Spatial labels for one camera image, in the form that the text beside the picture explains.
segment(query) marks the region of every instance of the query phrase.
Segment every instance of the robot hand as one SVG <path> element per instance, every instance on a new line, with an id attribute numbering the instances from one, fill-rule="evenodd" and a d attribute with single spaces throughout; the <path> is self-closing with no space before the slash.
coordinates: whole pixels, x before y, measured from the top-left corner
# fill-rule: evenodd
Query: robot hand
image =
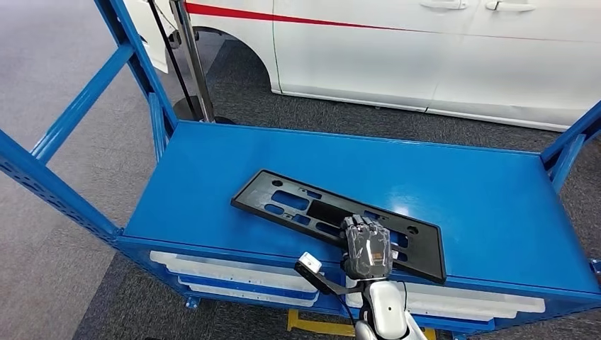
<path id="1" fill-rule="evenodd" d="M 427 340 L 406 309 L 405 294 L 389 280 L 367 283 L 355 324 L 357 340 Z"/>
<path id="2" fill-rule="evenodd" d="M 360 215 L 346 217 L 340 226 L 349 251 L 342 269 L 353 280 L 386 278 L 393 269 L 391 232 L 378 221 Z"/>

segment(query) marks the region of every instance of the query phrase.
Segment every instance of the car door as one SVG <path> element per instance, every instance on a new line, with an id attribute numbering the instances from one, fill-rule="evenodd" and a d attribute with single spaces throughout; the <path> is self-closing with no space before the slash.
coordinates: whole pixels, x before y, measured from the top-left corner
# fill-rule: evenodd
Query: car door
<path id="1" fill-rule="evenodd" d="M 274 0 L 283 93 L 423 111 L 478 0 Z"/>
<path id="2" fill-rule="evenodd" d="M 428 112 L 565 130 L 601 96 L 601 1 L 483 0 Z"/>

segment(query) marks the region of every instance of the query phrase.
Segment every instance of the car door handle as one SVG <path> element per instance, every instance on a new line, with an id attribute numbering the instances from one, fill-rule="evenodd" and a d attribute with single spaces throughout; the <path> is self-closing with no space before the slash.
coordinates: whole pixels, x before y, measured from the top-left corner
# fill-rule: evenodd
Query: car door handle
<path id="1" fill-rule="evenodd" d="M 531 4 L 512 4 L 504 1 L 491 1 L 486 4 L 486 8 L 491 11 L 526 12 L 533 11 L 537 7 Z"/>
<path id="2" fill-rule="evenodd" d="M 432 9 L 464 9 L 468 3 L 466 0 L 422 0 L 420 5 Z"/>

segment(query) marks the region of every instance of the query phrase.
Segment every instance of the blue metal frame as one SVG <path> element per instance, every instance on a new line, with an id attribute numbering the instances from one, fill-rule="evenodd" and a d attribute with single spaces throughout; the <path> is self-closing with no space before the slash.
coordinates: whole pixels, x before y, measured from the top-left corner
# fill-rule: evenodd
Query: blue metal frame
<path id="1" fill-rule="evenodd" d="M 289 266 L 289 259 L 282 259 L 280 256 L 261 255 L 260 260 L 257 260 L 256 256 L 250 256 L 244 251 L 233 249 L 216 249 L 206 246 L 127 237 L 123 235 L 122 228 L 115 226 L 46 167 L 51 157 L 125 64 L 128 64 L 149 104 L 157 162 L 161 160 L 167 148 L 167 139 L 172 136 L 178 125 L 178 120 L 142 46 L 123 1 L 95 0 L 95 2 L 117 43 L 117 50 L 109 57 L 105 65 L 84 87 L 82 92 L 69 104 L 64 113 L 52 124 L 31 152 L 22 148 L 0 130 L 0 170 L 75 223 L 88 229 L 109 246 L 125 254 L 154 277 L 172 287 L 178 294 L 187 299 L 186 305 L 188 307 L 197 307 L 201 298 L 218 299 L 224 297 L 188 290 L 186 286 L 178 283 L 176 276 L 169 274 L 163 265 L 150 260 L 149 252 L 151 250 L 235 261 L 260 261 L 261 264 L 273 266 Z M 594 138 L 600 132 L 601 102 L 591 108 L 588 113 L 540 154 L 541 163 L 544 165 L 549 180 L 556 191 L 559 191 L 562 183 L 566 180 L 570 167 L 580 149 L 588 140 Z M 342 280 L 344 277 L 342 273 L 330 267 L 328 268 L 332 271 L 327 275 L 337 281 Z M 600 272 L 599 262 L 591 261 L 591 269 L 596 273 Z M 424 283 L 423 280 L 402 273 L 396 273 L 394 279 Z M 540 319 L 601 307 L 601 297 L 598 294 L 587 292 L 513 285 L 494 281 L 483 282 L 460 277 L 449 277 L 446 285 L 465 289 L 485 288 L 490 292 L 529 295 L 546 300 L 547 311 L 539 316 L 520 313 L 515 319 L 494 319 L 490 322 L 467 322 L 420 315 L 415 317 L 416 321 L 424 327 L 453 331 L 457 339 L 464 339 L 465 334 L 487 332 L 493 329 L 511 327 L 516 324 L 535 322 Z M 228 299 L 247 302 L 236 298 Z M 261 302 L 261 304 L 287 307 L 267 302 Z M 338 301 L 331 296 L 320 297 L 314 307 L 306 309 L 314 312 L 346 315 Z"/>

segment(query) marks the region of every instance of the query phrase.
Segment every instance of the rectangular hole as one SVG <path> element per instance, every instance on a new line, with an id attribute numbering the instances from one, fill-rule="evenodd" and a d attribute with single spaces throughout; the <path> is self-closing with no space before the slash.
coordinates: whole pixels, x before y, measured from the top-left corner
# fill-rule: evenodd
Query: rectangular hole
<path id="1" fill-rule="evenodd" d="M 330 234 L 336 237 L 340 237 L 340 228 L 336 228 L 333 227 L 331 225 L 327 225 L 323 222 L 317 222 L 317 224 L 315 224 L 315 227 L 320 230 L 321 232 L 325 232 L 326 234 Z"/>
<path id="2" fill-rule="evenodd" d="M 27 183 L 27 182 L 21 182 L 21 184 L 23 184 L 24 186 L 28 187 L 29 189 L 31 189 L 33 192 L 38 192 L 38 190 L 34 187 L 31 186 L 31 184 Z"/>
<path id="3" fill-rule="evenodd" d="M 5 172 L 13 172 L 12 170 L 10 170 L 7 166 L 4 166 L 2 164 L 0 164 L 0 168 L 4 169 Z"/>
<path id="4" fill-rule="evenodd" d="M 50 203 L 50 204 L 54 205 L 54 207 L 55 207 L 55 208 L 57 208 L 57 209 L 59 209 L 59 210 L 60 210 L 60 207 L 59 207 L 59 206 L 58 206 L 56 203 L 52 202 L 51 200 L 46 200 L 46 202 L 48 202 L 48 203 Z"/>
<path id="5" fill-rule="evenodd" d="M 81 220 L 77 216 L 73 216 L 71 214 L 67 214 L 67 216 L 69 216 L 72 220 L 75 220 L 76 222 L 81 222 Z"/>
<path id="6" fill-rule="evenodd" d="M 15 171 L 15 169 L 7 161 L 4 162 L 4 167 L 10 171 Z"/>
<path id="7" fill-rule="evenodd" d="M 402 248 L 407 248 L 407 246 L 409 246 L 409 237 L 407 237 L 407 235 L 403 234 L 402 232 L 396 232 L 396 234 L 398 235 L 398 238 L 396 240 L 398 246 Z"/>
<path id="8" fill-rule="evenodd" d="M 309 217 L 306 217 L 305 215 L 296 214 L 294 217 L 292 217 L 292 221 L 301 223 L 302 225 L 309 225 L 311 219 Z"/>
<path id="9" fill-rule="evenodd" d="M 276 215 L 283 214 L 283 208 L 280 208 L 277 205 L 266 204 L 264 208 L 265 208 L 265 210 L 269 211 L 270 213 L 273 213 L 273 214 L 276 214 Z"/>
<path id="10" fill-rule="evenodd" d="M 407 254 L 403 253 L 402 251 L 399 251 L 398 255 L 396 256 L 396 259 L 399 261 L 407 262 L 408 257 Z"/>
<path id="11" fill-rule="evenodd" d="M 321 194 L 320 193 L 316 193 L 316 192 L 313 192 L 311 190 L 307 190 L 307 196 L 316 198 L 318 200 L 321 199 Z"/>
<path id="12" fill-rule="evenodd" d="M 309 206 L 309 200 L 306 198 L 299 197 L 292 193 L 278 190 L 271 197 L 272 200 L 277 203 L 282 203 L 288 207 L 292 207 L 298 210 L 305 210 Z"/>
<path id="13" fill-rule="evenodd" d="M 375 212 L 371 212 L 369 210 L 365 210 L 363 211 L 363 216 L 367 216 L 369 218 L 371 218 L 372 220 L 376 221 L 380 219 L 380 215 L 376 214 Z"/>
<path id="14" fill-rule="evenodd" d="M 324 203 L 320 200 L 314 200 L 307 211 L 307 216 L 336 226 L 341 225 L 345 217 L 352 215 L 351 212 Z"/>
<path id="15" fill-rule="evenodd" d="M 39 191 L 44 192 L 44 189 L 42 189 L 42 187 L 39 184 L 34 183 L 33 186 L 35 186 Z"/>

